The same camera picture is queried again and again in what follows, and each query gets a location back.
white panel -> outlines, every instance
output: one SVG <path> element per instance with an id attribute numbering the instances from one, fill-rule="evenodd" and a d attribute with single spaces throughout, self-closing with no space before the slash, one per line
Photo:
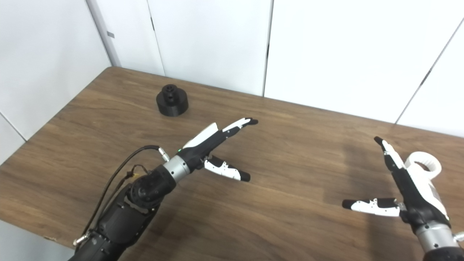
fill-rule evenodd
<path id="1" fill-rule="evenodd" d="M 395 122 L 462 0 L 275 0 L 265 96 Z"/>
<path id="2" fill-rule="evenodd" d="M 114 66 L 164 76 L 146 0 L 87 2 Z"/>
<path id="3" fill-rule="evenodd" d="M 74 251 L 0 220 L 0 260 L 66 261 Z"/>
<path id="4" fill-rule="evenodd" d="M 271 0 L 148 0 L 166 76 L 262 95 Z"/>
<path id="5" fill-rule="evenodd" d="M 110 62 L 85 1 L 0 6 L 0 111 L 28 139 Z"/>
<path id="6" fill-rule="evenodd" d="M 21 147 L 23 143 L 23 138 L 21 138 L 21 136 L 0 114 L 0 165 L 2 165 L 2 163 L 4 163 L 4 161 L 8 159 L 19 147 Z"/>
<path id="7" fill-rule="evenodd" d="M 461 24 L 398 124 L 464 137 L 464 26 Z"/>

black cable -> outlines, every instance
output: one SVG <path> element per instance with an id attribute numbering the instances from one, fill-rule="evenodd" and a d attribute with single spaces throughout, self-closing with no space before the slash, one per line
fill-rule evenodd
<path id="1" fill-rule="evenodd" d="M 97 223 L 100 221 L 100 219 L 102 218 L 103 216 L 103 213 L 105 212 L 106 210 L 106 207 L 108 206 L 108 204 L 111 202 L 111 199 L 114 197 L 114 195 L 116 194 L 116 192 L 122 187 L 122 185 L 124 184 L 124 182 L 126 180 L 128 180 L 129 178 L 132 178 L 134 176 L 134 170 L 136 167 L 141 167 L 143 169 L 143 171 L 145 172 L 145 174 L 148 175 L 148 170 L 143 166 L 143 165 L 140 165 L 140 164 L 135 164 L 133 167 L 132 167 L 132 170 L 131 171 L 128 171 L 127 172 L 127 175 L 120 180 L 120 182 L 118 183 L 118 185 L 116 186 L 116 188 L 114 189 L 114 191 L 111 193 L 111 195 L 109 196 L 109 198 L 106 200 L 105 204 L 103 204 L 103 207 L 101 207 L 101 211 L 100 211 L 100 215 L 98 216 L 97 218 L 97 222 L 95 224 L 95 228 L 97 227 Z"/>
<path id="2" fill-rule="evenodd" d="M 98 210 L 100 209 L 100 205 L 102 204 L 102 201 L 103 199 L 105 198 L 105 194 L 106 192 L 108 191 L 108 188 L 110 187 L 111 183 L 113 182 L 113 180 L 115 179 L 115 177 L 117 176 L 117 174 L 121 171 L 121 169 L 127 164 L 127 162 L 132 159 L 135 155 L 137 155 L 139 152 L 143 151 L 143 150 L 158 150 L 160 147 L 159 146 L 156 146 L 156 145 L 146 145 L 146 146 L 143 146 L 139 149 L 137 149 L 136 151 L 134 151 L 129 157 L 127 157 L 127 159 L 119 166 L 119 168 L 116 169 L 116 171 L 113 173 L 113 175 L 110 177 L 110 179 L 108 180 L 108 182 L 106 183 L 106 186 L 105 188 L 103 189 L 103 193 L 102 193 L 102 196 L 100 197 L 100 199 L 98 200 L 98 203 L 97 203 L 97 206 L 95 207 L 95 210 L 93 211 L 92 213 L 92 216 L 90 217 L 90 220 L 89 222 L 87 223 L 87 225 L 85 225 L 85 228 L 84 228 L 84 231 L 82 232 L 82 235 L 85 235 L 85 233 L 87 233 L 87 230 L 89 229 L 90 227 L 90 224 L 92 224 L 92 221 L 94 220 L 95 218 L 95 215 L 97 215 L 97 212 Z M 77 251 L 79 250 L 80 248 L 80 244 L 76 245 L 76 250 L 74 251 L 74 253 L 77 253 Z"/>

robotic finger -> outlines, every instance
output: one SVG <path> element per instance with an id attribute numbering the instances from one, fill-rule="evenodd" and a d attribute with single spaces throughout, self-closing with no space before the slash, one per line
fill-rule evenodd
<path id="1" fill-rule="evenodd" d="M 248 182 L 251 179 L 250 174 L 241 171 L 232 165 L 228 165 L 224 160 L 215 156 L 211 156 L 209 159 L 205 160 L 205 169 L 212 173 L 236 180 Z"/>
<path id="2" fill-rule="evenodd" d="M 224 129 L 219 130 L 218 125 L 216 123 L 211 123 L 197 136 L 188 141 L 184 145 L 183 149 L 196 147 L 201 144 L 214 144 L 217 146 L 220 143 L 222 143 L 226 138 L 234 136 L 243 127 L 255 124 L 258 124 L 258 120 L 255 120 L 253 118 L 241 118 L 240 120 L 230 124 Z"/>
<path id="3" fill-rule="evenodd" d="M 382 216 L 400 216 L 400 207 L 396 198 L 375 198 L 373 200 L 345 199 L 342 206 L 346 209 Z"/>

table surface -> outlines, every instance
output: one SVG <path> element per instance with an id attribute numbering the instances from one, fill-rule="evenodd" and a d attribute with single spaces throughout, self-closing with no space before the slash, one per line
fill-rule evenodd
<path id="1" fill-rule="evenodd" d="M 156 109 L 166 84 L 188 94 L 179 117 Z M 341 207 L 345 198 L 399 196 L 376 135 L 404 159 L 422 150 L 440 160 L 434 184 L 453 230 L 464 229 L 464 139 L 116 67 L 1 166 L 0 219 L 72 247 L 131 152 L 155 144 L 173 155 L 210 123 L 221 129 L 242 117 L 259 124 L 213 153 L 251 182 L 206 170 L 189 175 L 122 260 L 421 260 L 399 218 Z M 128 167 L 135 163 L 154 168 L 162 160 L 147 151 Z"/>

robotic hand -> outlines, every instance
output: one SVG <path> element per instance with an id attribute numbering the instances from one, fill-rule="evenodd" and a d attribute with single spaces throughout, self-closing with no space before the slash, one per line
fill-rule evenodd
<path id="1" fill-rule="evenodd" d="M 403 163 L 401 157 L 380 137 L 374 140 L 384 151 L 385 164 L 403 196 L 373 200 L 344 200 L 346 209 L 374 215 L 399 216 L 411 225 L 413 233 L 425 251 L 424 261 L 464 261 L 464 251 L 458 241 L 464 233 L 453 235 L 451 224 L 441 199 L 431 180 L 441 172 L 440 162 L 425 152 L 414 152 Z M 418 163 L 425 165 L 424 170 Z"/>
<path id="2" fill-rule="evenodd" d="M 74 241 L 74 245 L 77 246 L 76 253 L 69 261 L 118 260 L 126 248 L 134 245 L 140 238 L 158 211 L 164 196 L 169 194 L 182 178 L 194 170 L 205 167 L 205 169 L 222 176 L 250 181 L 250 174 L 228 165 L 215 156 L 210 156 L 210 153 L 243 127 L 257 123 L 258 121 L 255 119 L 243 118 L 222 130 L 218 129 L 216 123 L 213 123 L 187 142 L 173 158 L 169 158 L 164 150 L 158 146 L 145 146 L 134 152 L 124 161 L 110 180 L 116 176 L 130 158 L 144 149 L 158 150 L 166 162 L 152 171 L 147 171 L 147 175 L 137 178 L 133 183 L 127 184 L 110 203 L 109 201 L 122 186 L 124 180 L 133 176 L 134 166 L 126 178 L 121 180 L 113 195 L 103 206 L 94 228 L 88 229 L 103 198 L 100 200 L 83 235 Z"/>

